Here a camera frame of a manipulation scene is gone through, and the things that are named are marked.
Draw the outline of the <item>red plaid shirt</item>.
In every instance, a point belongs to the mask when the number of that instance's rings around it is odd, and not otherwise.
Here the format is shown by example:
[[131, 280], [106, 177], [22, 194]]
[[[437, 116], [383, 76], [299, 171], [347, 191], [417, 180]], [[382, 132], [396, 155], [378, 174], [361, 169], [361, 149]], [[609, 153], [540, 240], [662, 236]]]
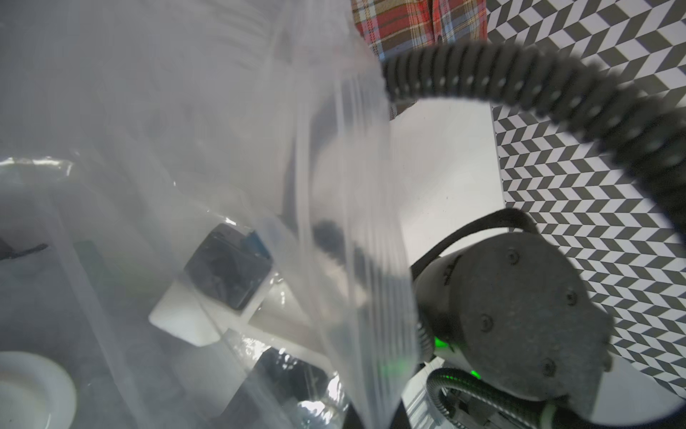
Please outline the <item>red plaid shirt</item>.
[[379, 59], [460, 39], [486, 39], [484, 0], [354, 0], [355, 26]]

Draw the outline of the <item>clear plastic vacuum bag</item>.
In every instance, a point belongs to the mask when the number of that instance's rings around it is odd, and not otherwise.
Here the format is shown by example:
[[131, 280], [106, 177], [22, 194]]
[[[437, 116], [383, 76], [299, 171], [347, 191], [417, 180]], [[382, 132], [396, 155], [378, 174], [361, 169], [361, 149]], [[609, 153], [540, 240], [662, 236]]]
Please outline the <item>clear plastic vacuum bag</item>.
[[[390, 166], [348, 1], [5, 1], [1, 353], [70, 375], [69, 428], [388, 428], [418, 355]], [[331, 372], [150, 323], [227, 219]]]

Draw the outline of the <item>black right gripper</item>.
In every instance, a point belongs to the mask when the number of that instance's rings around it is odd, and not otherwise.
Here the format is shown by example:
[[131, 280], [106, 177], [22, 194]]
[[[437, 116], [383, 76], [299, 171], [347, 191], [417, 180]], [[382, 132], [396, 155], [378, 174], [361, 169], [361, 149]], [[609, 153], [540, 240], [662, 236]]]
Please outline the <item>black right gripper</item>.
[[439, 257], [416, 278], [414, 291], [432, 332], [484, 382], [591, 415], [614, 320], [542, 236], [503, 233]]

